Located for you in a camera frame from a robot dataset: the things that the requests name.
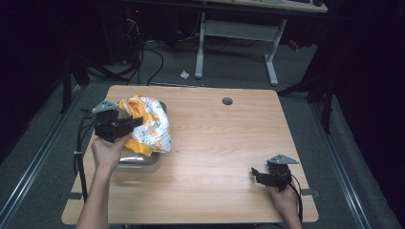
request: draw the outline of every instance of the human arm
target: human arm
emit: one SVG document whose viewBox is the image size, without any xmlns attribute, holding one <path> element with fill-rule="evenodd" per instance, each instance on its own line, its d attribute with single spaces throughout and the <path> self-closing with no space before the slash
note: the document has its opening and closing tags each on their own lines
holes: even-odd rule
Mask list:
<svg viewBox="0 0 405 229">
<path fill-rule="evenodd" d="M 297 213 L 298 198 L 294 190 L 289 185 L 281 192 L 279 192 L 278 187 L 267 186 L 267 189 L 273 198 L 274 206 L 286 223 L 287 228 L 302 229 L 303 227 Z"/>
<path fill-rule="evenodd" d="M 108 228 L 108 196 L 110 178 L 119 163 L 120 154 L 128 139 L 122 137 L 116 143 L 98 137 L 92 143 L 96 171 L 89 196 L 81 211 L 76 228 Z"/>
</svg>

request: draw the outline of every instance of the wooden tabletop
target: wooden tabletop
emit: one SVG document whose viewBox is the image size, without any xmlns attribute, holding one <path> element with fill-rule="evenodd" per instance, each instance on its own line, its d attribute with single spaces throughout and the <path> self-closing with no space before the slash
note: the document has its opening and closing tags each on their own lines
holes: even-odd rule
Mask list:
<svg viewBox="0 0 405 229">
<path fill-rule="evenodd" d="M 124 224 L 260 223 L 282 221 L 250 168 L 267 173 L 266 160 L 283 154 L 299 160 L 277 93 L 271 90 L 113 86 L 107 99 L 133 94 L 167 105 L 172 151 L 154 173 L 118 172 L 111 179 L 109 222 Z M 224 105 L 229 97 L 233 103 Z M 88 187 L 95 165 L 84 157 Z M 301 164 L 289 165 L 303 189 Z M 79 178 L 72 189 L 81 193 Z M 311 196 L 304 221 L 316 221 Z M 83 200 L 69 199 L 62 216 L 76 224 Z"/>
</svg>

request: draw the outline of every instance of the equipment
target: equipment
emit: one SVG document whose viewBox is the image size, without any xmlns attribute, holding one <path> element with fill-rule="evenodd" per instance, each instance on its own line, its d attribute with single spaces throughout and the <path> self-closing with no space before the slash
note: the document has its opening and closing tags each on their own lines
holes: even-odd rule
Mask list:
<svg viewBox="0 0 405 229">
<path fill-rule="evenodd" d="M 95 135 L 110 142 L 128 135 L 134 128 L 143 124 L 143 116 L 133 118 L 118 109 L 117 104 L 107 100 L 93 108 L 92 113 L 96 114 Z"/>
<path fill-rule="evenodd" d="M 279 191 L 286 189 L 286 185 L 292 182 L 291 171 L 288 164 L 298 164 L 299 161 L 288 156 L 278 155 L 267 160 L 267 168 L 270 174 L 261 174 L 256 169 L 252 169 L 252 174 L 258 183 L 278 187 Z"/>
</svg>

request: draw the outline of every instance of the hole in table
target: hole in table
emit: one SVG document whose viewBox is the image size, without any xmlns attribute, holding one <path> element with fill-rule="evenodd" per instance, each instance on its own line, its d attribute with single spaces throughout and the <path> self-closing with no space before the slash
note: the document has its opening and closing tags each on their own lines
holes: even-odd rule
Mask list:
<svg viewBox="0 0 405 229">
<path fill-rule="evenodd" d="M 224 105 L 232 105 L 232 103 L 233 103 L 233 100 L 232 100 L 232 98 L 230 98 L 230 97 L 225 97 L 225 98 L 223 98 L 223 104 Z"/>
</svg>

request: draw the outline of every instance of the floor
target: floor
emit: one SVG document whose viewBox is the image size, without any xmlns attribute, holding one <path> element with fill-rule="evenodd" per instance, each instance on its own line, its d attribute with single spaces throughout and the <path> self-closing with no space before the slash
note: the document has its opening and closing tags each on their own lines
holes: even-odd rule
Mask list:
<svg viewBox="0 0 405 229">
<path fill-rule="evenodd" d="M 135 74 L 130 84 L 145 85 L 151 79 L 150 85 L 279 92 L 300 82 L 316 52 L 316 46 L 297 51 L 280 46 L 274 59 L 279 85 L 272 87 L 262 53 L 266 53 L 266 47 L 266 42 L 253 44 L 243 40 L 207 44 L 203 78 L 195 79 L 195 40 L 176 47 L 150 41 L 143 52 L 139 75 Z M 126 67 L 107 68 L 118 72 Z M 183 71 L 190 73 L 187 79 L 181 77 Z M 61 215 L 75 181 L 73 151 L 78 122 L 83 115 L 81 109 L 93 108 L 111 85 L 124 83 L 92 76 L 87 87 L 79 87 L 72 80 L 74 97 L 70 110 L 60 113 L 62 87 L 57 87 L 0 167 L 0 206 L 4 206 L 0 228 L 73 228 L 61 221 Z M 306 93 L 289 94 L 280 100 L 319 213 L 319 220 L 305 223 L 304 228 L 400 228 L 352 138 L 337 99 L 332 104 L 330 135 L 320 125 L 322 103 L 308 104 Z M 280 225 L 267 226 L 280 228 Z M 222 228 L 235 227 L 223 225 Z"/>
</svg>

